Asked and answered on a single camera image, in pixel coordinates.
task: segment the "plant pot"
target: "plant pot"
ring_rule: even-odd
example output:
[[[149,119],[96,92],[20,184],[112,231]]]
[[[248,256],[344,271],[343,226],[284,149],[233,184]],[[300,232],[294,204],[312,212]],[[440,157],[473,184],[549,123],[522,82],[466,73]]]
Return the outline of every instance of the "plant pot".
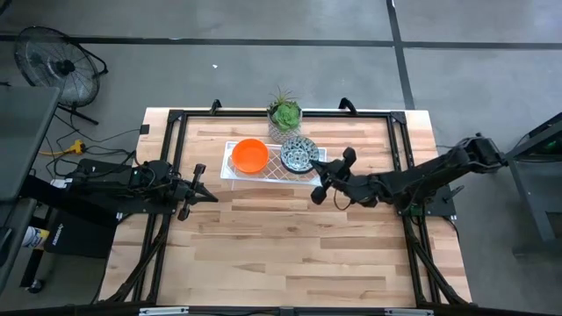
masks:
[[[302,123],[302,111],[300,112],[299,125],[288,131],[282,131],[277,127],[277,124],[271,120],[271,116],[267,113],[267,122],[270,130],[270,137],[277,143],[283,144],[291,137],[300,135],[300,123]]]

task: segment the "black and white bowl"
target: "black and white bowl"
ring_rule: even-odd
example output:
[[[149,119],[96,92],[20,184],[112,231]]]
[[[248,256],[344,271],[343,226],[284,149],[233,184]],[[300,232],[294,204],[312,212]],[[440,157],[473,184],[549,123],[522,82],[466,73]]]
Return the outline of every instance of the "black and white bowl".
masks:
[[[316,144],[306,137],[291,137],[281,147],[281,163],[289,172],[302,175],[313,169],[311,160],[318,160]]]

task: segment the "black wheel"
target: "black wheel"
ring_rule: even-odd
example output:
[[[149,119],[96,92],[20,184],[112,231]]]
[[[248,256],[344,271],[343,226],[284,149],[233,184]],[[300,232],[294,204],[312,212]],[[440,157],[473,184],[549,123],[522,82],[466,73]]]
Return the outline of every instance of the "black wheel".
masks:
[[[11,0],[0,0],[0,15],[2,15],[2,13],[4,13],[6,9],[8,9],[10,4],[11,4]]]
[[[45,281],[33,280],[32,286],[28,287],[25,290],[32,293],[32,294],[37,294],[37,293],[41,292],[41,290],[43,290],[44,287],[45,287]]]

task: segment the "wooden table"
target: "wooden table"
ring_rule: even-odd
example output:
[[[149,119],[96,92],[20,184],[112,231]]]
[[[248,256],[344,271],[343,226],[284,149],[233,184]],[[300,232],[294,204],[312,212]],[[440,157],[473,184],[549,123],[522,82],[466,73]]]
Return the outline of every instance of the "wooden table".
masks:
[[[140,136],[140,161],[159,159],[168,111],[147,109],[143,124],[150,124],[150,133]],[[415,163],[436,157],[428,112],[406,114]],[[393,169],[382,119],[304,118],[302,133],[326,147],[329,160],[352,146],[356,174]],[[169,161],[177,128],[173,135]],[[392,206],[352,205],[343,212],[334,206],[333,190],[323,205],[314,205],[311,186],[238,181],[231,190],[231,181],[220,179],[226,141],[272,143],[267,135],[265,118],[189,118],[180,172],[191,179],[195,164],[204,163],[202,182],[220,202],[195,205],[186,221],[172,220],[158,304],[414,306],[404,231]],[[401,141],[399,147],[403,152]],[[337,201],[347,204],[342,195]],[[139,261],[146,221],[138,214],[119,226],[100,299],[111,296]],[[428,228],[437,267],[470,300],[455,231],[439,218],[429,218]],[[429,297],[424,269],[421,275]],[[144,293],[150,277],[149,267]]]

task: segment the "white wire rack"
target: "white wire rack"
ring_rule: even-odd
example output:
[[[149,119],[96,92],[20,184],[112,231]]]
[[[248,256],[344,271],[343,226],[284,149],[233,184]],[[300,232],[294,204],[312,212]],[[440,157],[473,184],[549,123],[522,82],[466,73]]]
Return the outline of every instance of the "white wire rack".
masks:
[[[225,145],[225,154],[222,160],[222,168],[220,169],[220,178],[227,180],[242,180],[242,181],[259,181],[268,183],[292,183],[292,184],[306,184],[306,185],[321,185],[320,176],[316,171],[310,171],[304,175],[295,175],[281,164],[281,145],[268,145],[265,146],[270,152],[270,160],[265,168],[257,174],[247,175],[240,170],[236,169],[232,162],[232,151],[238,144],[238,141],[227,141]],[[320,154],[320,161],[327,160],[326,148],[318,148]]]

